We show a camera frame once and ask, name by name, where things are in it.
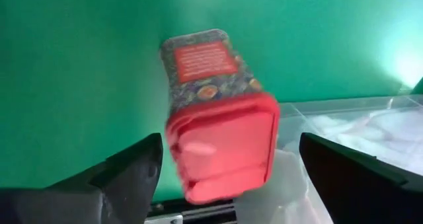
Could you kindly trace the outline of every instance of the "red lid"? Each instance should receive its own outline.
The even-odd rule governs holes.
[[[173,114],[168,143],[193,203],[230,198],[270,177],[279,106],[267,93],[195,104]]]

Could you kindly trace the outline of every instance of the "green backdrop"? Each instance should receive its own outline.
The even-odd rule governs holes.
[[[408,93],[423,0],[0,0],[0,186],[43,187],[163,131],[160,43],[228,32],[281,101]],[[165,150],[155,200],[182,196]]]

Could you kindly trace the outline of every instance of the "clear plastic bin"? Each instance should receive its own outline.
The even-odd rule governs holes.
[[[423,95],[283,104],[272,177],[236,199],[239,223],[332,223],[299,156],[303,132],[423,175],[423,106],[417,101]]]

